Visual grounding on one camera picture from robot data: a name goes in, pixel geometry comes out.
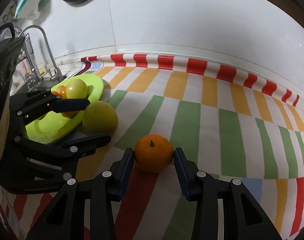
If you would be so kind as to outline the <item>large steel kitchen faucet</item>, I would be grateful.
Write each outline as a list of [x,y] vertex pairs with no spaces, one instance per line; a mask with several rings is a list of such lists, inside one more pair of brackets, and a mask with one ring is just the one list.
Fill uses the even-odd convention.
[[25,44],[25,37],[15,36],[15,29],[12,23],[6,23],[0,26],[0,33],[9,30],[10,38],[0,41],[0,93],[10,83],[11,77],[19,62],[19,55]]

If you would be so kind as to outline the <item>orange with stem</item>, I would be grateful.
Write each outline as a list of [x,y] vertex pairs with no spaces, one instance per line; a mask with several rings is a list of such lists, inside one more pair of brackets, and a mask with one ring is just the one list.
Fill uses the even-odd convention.
[[160,173],[172,163],[173,152],[169,140],[158,134],[149,134],[136,143],[134,158],[141,170]]

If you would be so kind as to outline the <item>large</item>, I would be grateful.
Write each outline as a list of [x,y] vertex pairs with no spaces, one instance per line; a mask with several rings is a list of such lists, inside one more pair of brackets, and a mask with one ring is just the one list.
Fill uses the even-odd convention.
[[73,118],[78,113],[79,113],[78,111],[71,111],[71,112],[63,112],[63,113],[61,113],[61,115],[65,118]]

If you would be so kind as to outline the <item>striped colourful table mat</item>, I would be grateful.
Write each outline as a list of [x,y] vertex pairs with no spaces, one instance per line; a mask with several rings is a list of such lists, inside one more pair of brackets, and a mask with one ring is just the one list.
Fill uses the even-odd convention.
[[[299,96],[261,77],[204,60],[113,54],[82,58],[106,84],[119,117],[111,146],[81,162],[77,178],[103,171],[148,134],[181,147],[188,160],[224,181],[240,179],[282,239],[304,227],[304,113]],[[117,239],[189,239],[196,203],[179,193],[174,165],[160,174],[133,168],[125,200],[113,204]],[[18,239],[55,193],[10,194],[0,187],[2,214]]]

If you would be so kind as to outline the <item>curved slim steel faucet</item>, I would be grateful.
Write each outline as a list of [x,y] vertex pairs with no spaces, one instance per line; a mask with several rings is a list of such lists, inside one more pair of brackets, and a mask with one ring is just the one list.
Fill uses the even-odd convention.
[[45,30],[39,25],[32,24],[24,28],[19,33],[19,37],[24,37],[24,35],[27,34],[31,29],[36,29],[40,32],[40,35],[38,35],[36,38],[32,37],[32,35],[29,34],[34,51],[31,56],[32,60],[29,61],[32,72],[36,74],[39,82],[43,81],[43,76],[40,72],[40,68],[44,70],[45,74],[49,75],[50,81],[63,81],[64,75],[55,62]]

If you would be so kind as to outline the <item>green plastic plate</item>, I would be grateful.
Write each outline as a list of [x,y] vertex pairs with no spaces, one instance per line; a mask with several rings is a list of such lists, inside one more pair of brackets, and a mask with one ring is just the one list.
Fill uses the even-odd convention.
[[[80,79],[88,87],[87,100],[92,103],[98,101],[103,93],[102,79],[92,74],[81,74],[62,81],[51,88],[57,90],[60,86],[67,86],[74,80]],[[27,136],[30,140],[51,145],[68,135],[81,122],[84,113],[82,104],[73,99],[59,99],[57,108],[51,108],[42,119],[38,118],[26,125]]]

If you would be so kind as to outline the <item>large yellow-green apple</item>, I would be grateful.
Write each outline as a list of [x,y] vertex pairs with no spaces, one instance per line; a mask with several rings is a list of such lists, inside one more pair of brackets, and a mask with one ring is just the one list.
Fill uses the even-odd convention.
[[96,101],[86,107],[82,125],[87,134],[107,133],[112,135],[118,126],[118,116],[109,103]]

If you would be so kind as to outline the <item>large green apple on plate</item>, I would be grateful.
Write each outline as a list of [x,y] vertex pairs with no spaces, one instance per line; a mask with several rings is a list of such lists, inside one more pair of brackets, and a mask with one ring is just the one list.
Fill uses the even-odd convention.
[[67,99],[84,99],[87,98],[89,88],[81,79],[73,79],[66,85]]

